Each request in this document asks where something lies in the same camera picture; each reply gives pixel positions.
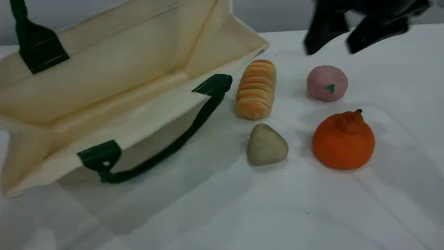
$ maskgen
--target green leaf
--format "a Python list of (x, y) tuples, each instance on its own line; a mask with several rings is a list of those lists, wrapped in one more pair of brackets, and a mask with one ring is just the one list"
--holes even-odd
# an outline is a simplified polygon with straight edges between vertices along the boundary
[(330, 94), (333, 94), (334, 93), (334, 84), (328, 85), (325, 89), (330, 90)]

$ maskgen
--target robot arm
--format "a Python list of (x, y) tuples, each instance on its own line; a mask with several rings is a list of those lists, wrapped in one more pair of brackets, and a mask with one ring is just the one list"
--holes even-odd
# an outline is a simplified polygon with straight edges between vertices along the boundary
[(347, 38), (351, 54), (383, 39), (408, 31), (410, 16), (420, 16), (429, 0), (317, 0), (316, 11), (305, 36), (305, 51), (313, 55), (329, 41), (349, 31), (347, 11), (365, 15)]

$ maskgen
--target play dough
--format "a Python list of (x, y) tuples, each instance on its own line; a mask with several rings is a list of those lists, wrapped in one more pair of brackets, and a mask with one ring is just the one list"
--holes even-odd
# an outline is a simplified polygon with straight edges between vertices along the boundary
[(324, 165), (350, 170), (362, 167), (375, 149), (375, 137), (362, 110), (334, 114), (313, 135), (313, 152)]
[(345, 94), (349, 81), (342, 70), (333, 66), (318, 66), (307, 77), (311, 97), (322, 101), (336, 101)]
[(274, 129), (258, 124), (251, 131), (247, 145), (247, 157), (254, 166), (283, 161), (288, 154), (288, 144)]
[(250, 63), (239, 84), (235, 112), (238, 117), (255, 120), (271, 112), (276, 85), (276, 67), (268, 60)]

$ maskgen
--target orange clay fruit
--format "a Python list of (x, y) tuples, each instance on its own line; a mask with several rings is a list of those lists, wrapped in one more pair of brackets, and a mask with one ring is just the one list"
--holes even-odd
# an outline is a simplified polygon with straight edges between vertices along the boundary
[(324, 165), (351, 170), (370, 160), (375, 137), (364, 122), (362, 110), (334, 114), (323, 121), (313, 135), (313, 152)]

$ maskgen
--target clay ball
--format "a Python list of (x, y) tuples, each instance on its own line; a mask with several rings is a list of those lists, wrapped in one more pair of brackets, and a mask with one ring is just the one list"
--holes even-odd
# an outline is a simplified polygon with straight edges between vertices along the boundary
[(344, 96), (349, 85), (342, 70), (333, 66), (318, 66), (307, 77), (309, 95), (317, 100), (337, 101)]

